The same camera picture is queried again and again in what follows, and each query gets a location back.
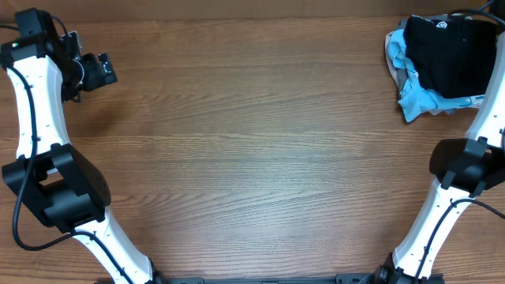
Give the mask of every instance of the folded clothing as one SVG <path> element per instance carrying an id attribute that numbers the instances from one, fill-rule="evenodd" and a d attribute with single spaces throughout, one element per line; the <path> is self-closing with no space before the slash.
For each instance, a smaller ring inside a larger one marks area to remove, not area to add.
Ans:
<path id="1" fill-rule="evenodd" d="M 441 111 L 454 112 L 464 107 L 478 107 L 483 95 L 445 99 L 439 92 L 425 89 L 419 82 L 419 73 L 414 63 L 406 57 L 406 41 L 403 29 L 391 32 L 386 37 L 386 59 L 391 75 L 399 89 L 398 103 L 403 109 L 407 122 L 413 121 L 424 112 L 438 114 Z"/>
<path id="2" fill-rule="evenodd" d="M 422 88 L 453 99 L 484 94 L 496 58 L 496 25 L 463 17 L 445 21 L 412 16 L 406 24 L 406 57 Z"/>

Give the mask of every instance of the table surface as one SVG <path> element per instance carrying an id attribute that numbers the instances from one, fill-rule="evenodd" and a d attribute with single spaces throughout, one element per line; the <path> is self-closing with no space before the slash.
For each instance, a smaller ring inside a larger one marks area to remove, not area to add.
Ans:
<path id="1" fill-rule="evenodd" d="M 406 124 L 384 61 L 396 17 L 69 24 L 109 52 L 119 82 L 65 103 L 73 145 L 107 179 L 113 212 L 169 277 L 330 276 L 375 270 L 409 231 L 439 140 L 475 110 Z M 1 31 L 5 42 L 15 36 Z M 0 164 L 15 159 L 13 88 L 0 76 Z M 505 187 L 481 200 L 505 211 Z M 25 252 L 0 185 L 0 282 L 108 278 L 67 241 Z M 505 223 L 470 207 L 434 272 L 499 283 Z M 59 235 L 22 211 L 21 236 Z"/>

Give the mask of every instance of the wood grain surface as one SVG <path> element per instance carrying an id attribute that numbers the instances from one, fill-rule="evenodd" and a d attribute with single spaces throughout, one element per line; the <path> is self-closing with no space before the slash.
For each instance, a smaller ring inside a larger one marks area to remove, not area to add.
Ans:
<path id="1" fill-rule="evenodd" d="M 0 0 L 0 21 L 37 7 L 72 22 L 280 17 L 384 17 L 478 8 L 485 0 Z"/>
<path id="2" fill-rule="evenodd" d="M 64 105 L 74 146 L 107 179 L 112 208 L 169 277 L 373 271 L 421 209 L 436 143 L 475 110 L 404 122 L 383 55 L 397 17 L 69 24 L 107 51 L 119 82 Z M 1 31 L 5 42 L 15 35 Z M 0 76 L 0 164 L 15 159 L 13 88 Z M 481 200 L 505 211 L 505 187 Z M 25 252 L 0 185 L 0 282 L 107 278 L 67 241 Z M 434 266 L 447 283 L 501 283 L 505 223 L 477 207 Z M 21 216 L 29 244 L 55 229 Z"/>

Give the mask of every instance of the white logo on black cloth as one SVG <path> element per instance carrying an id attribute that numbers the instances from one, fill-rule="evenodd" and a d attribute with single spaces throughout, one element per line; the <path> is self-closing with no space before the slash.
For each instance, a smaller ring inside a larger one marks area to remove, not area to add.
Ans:
<path id="1" fill-rule="evenodd" d="M 444 21 L 441 21 L 438 23 L 438 25 L 436 27 L 437 28 L 447 28 L 447 23 Z"/>

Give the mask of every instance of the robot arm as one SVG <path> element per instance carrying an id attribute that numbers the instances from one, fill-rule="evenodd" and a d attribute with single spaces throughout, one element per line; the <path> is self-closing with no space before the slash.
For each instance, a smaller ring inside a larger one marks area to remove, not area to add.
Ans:
<path id="1" fill-rule="evenodd" d="M 432 155 L 430 171 L 435 174 L 428 198 L 406 239 L 395 249 L 392 262 L 396 271 L 415 277 L 425 247 L 442 214 L 455 201 L 474 199 L 483 190 L 503 182 L 503 139 L 505 133 L 505 33 L 497 42 L 495 68 L 484 102 L 464 140 L 443 140 Z M 429 278 L 442 244 L 469 206 L 459 204 L 450 211 L 435 235 L 419 278 Z"/>
<path id="2" fill-rule="evenodd" d="M 116 283 L 152 283 L 157 273 L 115 220 L 103 175 L 70 144 L 62 103 L 117 81 L 106 54 L 80 56 L 76 32 L 57 36 L 51 16 L 30 9 L 16 15 L 21 37 L 2 44 L 0 64 L 14 86 L 20 124 L 17 161 L 2 168 L 6 184 L 17 194 L 32 154 L 32 122 L 22 74 L 32 91 L 38 135 L 36 174 L 23 196 L 25 206 L 45 226 L 73 234 L 107 269 Z M 59 171 L 62 180 L 40 182 Z"/>

